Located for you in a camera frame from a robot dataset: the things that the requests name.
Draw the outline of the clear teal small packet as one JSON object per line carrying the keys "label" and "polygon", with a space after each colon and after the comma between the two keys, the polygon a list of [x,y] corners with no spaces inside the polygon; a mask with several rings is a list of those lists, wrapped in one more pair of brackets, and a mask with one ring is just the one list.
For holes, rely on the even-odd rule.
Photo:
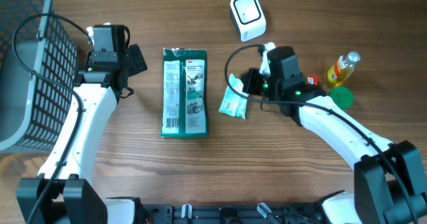
{"label": "clear teal small packet", "polygon": [[[230,85],[240,94],[248,96],[247,93],[243,92],[244,84],[242,81],[231,74],[229,76]],[[223,101],[220,105],[219,112],[232,116],[232,117],[241,117],[242,119],[246,118],[246,108],[248,100],[236,95],[230,87],[227,87],[224,94]]]}

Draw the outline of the red stick sachet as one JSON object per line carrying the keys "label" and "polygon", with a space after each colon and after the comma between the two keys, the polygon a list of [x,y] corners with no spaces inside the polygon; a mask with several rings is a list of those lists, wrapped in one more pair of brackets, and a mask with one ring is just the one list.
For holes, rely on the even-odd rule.
{"label": "red stick sachet", "polygon": [[318,77],[315,75],[308,75],[307,82],[310,85],[318,85]]}

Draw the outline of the green white wipes packet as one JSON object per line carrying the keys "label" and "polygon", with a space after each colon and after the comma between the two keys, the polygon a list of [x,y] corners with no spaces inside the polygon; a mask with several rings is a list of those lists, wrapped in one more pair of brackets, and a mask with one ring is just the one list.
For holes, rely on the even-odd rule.
{"label": "green white wipes packet", "polygon": [[163,50],[162,137],[208,136],[206,79],[205,49]]}

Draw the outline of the green lid jar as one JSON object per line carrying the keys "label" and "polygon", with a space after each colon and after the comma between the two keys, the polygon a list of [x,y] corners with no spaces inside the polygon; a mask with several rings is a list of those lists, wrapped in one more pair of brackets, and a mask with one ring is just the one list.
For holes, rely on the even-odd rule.
{"label": "green lid jar", "polygon": [[354,95],[347,87],[335,87],[328,95],[341,110],[349,109],[354,103]]}

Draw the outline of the yellow dish soap bottle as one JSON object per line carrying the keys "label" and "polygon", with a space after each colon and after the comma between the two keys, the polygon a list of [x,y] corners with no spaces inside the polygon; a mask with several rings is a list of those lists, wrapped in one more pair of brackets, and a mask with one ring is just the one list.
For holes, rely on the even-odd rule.
{"label": "yellow dish soap bottle", "polygon": [[354,72],[359,61],[360,54],[356,51],[351,51],[346,56],[340,56],[327,72],[328,86],[337,87],[343,85]]}

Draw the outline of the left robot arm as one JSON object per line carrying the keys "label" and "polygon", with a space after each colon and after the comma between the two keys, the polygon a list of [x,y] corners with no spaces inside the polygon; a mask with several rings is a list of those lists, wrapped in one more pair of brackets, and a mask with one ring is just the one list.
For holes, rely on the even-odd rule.
{"label": "left robot arm", "polygon": [[103,200],[92,186],[105,126],[124,99],[128,79],[146,71],[141,49],[125,25],[96,25],[94,48],[73,80],[73,99],[59,138],[36,178],[24,178],[17,200],[27,223],[145,223],[137,197]]}

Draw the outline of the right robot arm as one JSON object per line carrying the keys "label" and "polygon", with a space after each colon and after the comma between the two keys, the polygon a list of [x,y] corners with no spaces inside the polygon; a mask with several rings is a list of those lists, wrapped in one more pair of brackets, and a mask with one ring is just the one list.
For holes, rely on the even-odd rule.
{"label": "right robot arm", "polygon": [[346,114],[321,87],[306,83],[291,47],[256,45],[262,65],[243,74],[244,92],[323,139],[352,168],[354,191],[320,201],[325,223],[415,223],[426,216],[426,174],[418,149],[393,143]]}

